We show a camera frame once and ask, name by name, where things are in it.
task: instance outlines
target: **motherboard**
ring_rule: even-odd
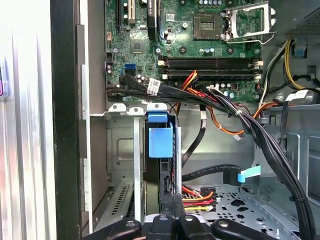
[[[219,88],[236,102],[257,102],[261,44],[255,37],[230,43],[229,9],[254,0],[105,0],[105,76],[107,88],[123,87],[129,74],[148,85],[149,78],[179,88],[196,70],[197,85]],[[236,34],[261,30],[261,9],[238,11]],[[110,102],[141,101],[108,94]]]

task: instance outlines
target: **chipset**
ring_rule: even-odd
[[[219,40],[220,15],[215,13],[196,13],[193,21],[194,40]]]
[[[131,39],[130,49],[132,54],[142,54],[145,52],[145,42],[142,39]]]

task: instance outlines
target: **green circuit board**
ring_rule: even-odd
[[[121,3],[120,30],[116,27],[117,1]],[[220,13],[227,7],[225,1],[221,5],[204,6],[201,0],[185,0],[185,5],[181,6],[181,0],[162,0],[160,2],[160,28],[159,38],[150,41],[148,38],[147,26],[147,6],[141,0],[135,1],[135,24],[124,20],[124,15],[128,12],[123,7],[128,0],[106,0],[105,2],[105,49],[112,54],[112,74],[106,74],[107,85],[118,85],[119,76],[124,73],[125,64],[135,64],[136,74],[147,78],[162,80],[162,75],[158,73],[158,55],[170,57],[224,57],[224,58],[256,58],[261,56],[261,46],[259,43],[246,44],[227,44],[219,39],[214,40],[195,40],[195,27],[197,19],[202,18],[205,22],[206,14],[211,14],[218,18]],[[248,2],[255,1],[236,0],[234,6],[248,5]],[[256,32],[261,28],[261,12],[253,10],[249,12],[239,12],[237,15],[237,32],[241,36],[246,32]],[[201,25],[199,28],[212,26]],[[180,49],[184,47],[186,52],[181,54]],[[205,54],[205,49],[214,49],[214,52]],[[163,84],[179,87],[180,83],[175,81],[162,81]],[[212,81],[205,84],[214,85],[216,83],[226,85],[226,82]],[[237,80],[228,83],[236,89],[228,87],[221,88],[221,91],[228,91],[234,94],[233,101],[256,102],[259,101],[255,89],[256,82],[252,80]],[[137,101],[134,97],[113,97],[108,96],[109,101]]]

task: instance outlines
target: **blue sata port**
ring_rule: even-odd
[[[133,64],[133,63],[127,63],[124,65],[124,70],[126,69],[130,69],[130,70],[136,70],[137,69],[137,65]]]

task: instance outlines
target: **cable tie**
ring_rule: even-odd
[[[305,202],[308,201],[307,197],[295,198],[293,196],[289,197],[291,202]]]
[[[242,113],[243,113],[242,110],[239,109],[238,111],[236,111],[235,115],[238,116],[238,114],[242,114]]]

